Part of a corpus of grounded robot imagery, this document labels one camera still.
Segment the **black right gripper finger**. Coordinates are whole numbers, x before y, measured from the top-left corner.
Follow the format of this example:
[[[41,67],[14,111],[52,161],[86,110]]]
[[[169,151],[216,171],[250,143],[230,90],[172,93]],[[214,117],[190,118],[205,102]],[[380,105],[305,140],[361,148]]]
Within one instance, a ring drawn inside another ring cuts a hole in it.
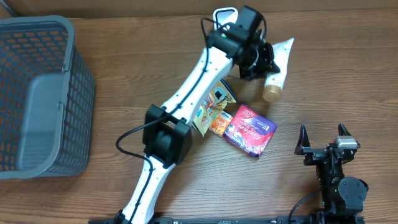
[[[339,136],[350,136],[350,132],[347,130],[345,125],[343,123],[340,123],[338,125],[338,135]]]
[[[300,126],[300,134],[299,134],[299,138],[297,141],[297,145],[294,151],[294,154],[296,155],[305,155],[308,154],[311,150],[310,147],[310,141],[308,138],[308,134],[307,134],[307,130],[305,128],[305,125],[302,124]]]

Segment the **yellow snack bag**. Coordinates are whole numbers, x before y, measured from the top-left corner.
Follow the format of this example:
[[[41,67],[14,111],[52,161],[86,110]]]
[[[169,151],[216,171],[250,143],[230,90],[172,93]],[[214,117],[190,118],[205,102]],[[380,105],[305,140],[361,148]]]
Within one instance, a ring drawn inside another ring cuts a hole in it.
[[[221,79],[199,106],[193,119],[193,127],[203,137],[213,120],[225,109],[227,104],[237,102],[238,99],[229,85]]]

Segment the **red purple pad package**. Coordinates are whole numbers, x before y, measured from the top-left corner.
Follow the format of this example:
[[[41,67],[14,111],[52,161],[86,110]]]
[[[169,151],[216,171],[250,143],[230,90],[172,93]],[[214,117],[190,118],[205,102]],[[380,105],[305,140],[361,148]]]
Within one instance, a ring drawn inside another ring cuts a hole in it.
[[[247,105],[241,105],[229,123],[224,138],[251,157],[261,157],[277,124]]]

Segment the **orange tissue packet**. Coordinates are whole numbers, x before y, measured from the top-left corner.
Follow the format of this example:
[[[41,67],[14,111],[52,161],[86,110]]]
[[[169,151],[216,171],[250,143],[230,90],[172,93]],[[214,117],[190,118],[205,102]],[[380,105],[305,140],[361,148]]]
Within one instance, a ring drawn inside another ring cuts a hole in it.
[[[221,111],[211,123],[209,129],[219,137],[223,137],[229,123],[232,121],[233,116],[225,111]]]

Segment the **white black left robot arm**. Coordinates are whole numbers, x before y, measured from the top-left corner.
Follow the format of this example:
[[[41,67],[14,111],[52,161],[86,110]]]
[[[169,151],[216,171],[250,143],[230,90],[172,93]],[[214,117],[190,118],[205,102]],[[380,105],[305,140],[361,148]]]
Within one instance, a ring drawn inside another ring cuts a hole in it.
[[[192,145],[191,126],[205,98],[233,66],[239,67],[240,79],[255,80],[280,69],[274,52],[266,42],[264,16],[244,6],[235,21],[217,24],[203,32],[205,48],[182,86],[162,106],[151,105],[145,123],[121,135],[122,139],[143,130],[144,161],[141,176],[130,202],[120,210],[113,223],[149,223],[160,191],[171,170],[180,164]]]

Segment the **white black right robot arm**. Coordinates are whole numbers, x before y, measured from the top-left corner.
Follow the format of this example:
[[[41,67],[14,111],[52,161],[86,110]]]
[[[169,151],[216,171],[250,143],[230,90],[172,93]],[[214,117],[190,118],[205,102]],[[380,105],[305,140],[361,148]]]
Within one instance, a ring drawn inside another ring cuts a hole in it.
[[[294,154],[305,156],[304,165],[316,167],[320,188],[294,205],[287,218],[289,223],[364,223],[364,218],[358,214],[363,211],[369,186],[365,181],[343,173],[343,165],[354,160],[359,148],[360,143],[340,123],[334,141],[324,148],[314,149],[310,146],[305,125],[301,125]],[[293,216],[299,205],[318,194],[322,195],[322,209],[303,218]]]

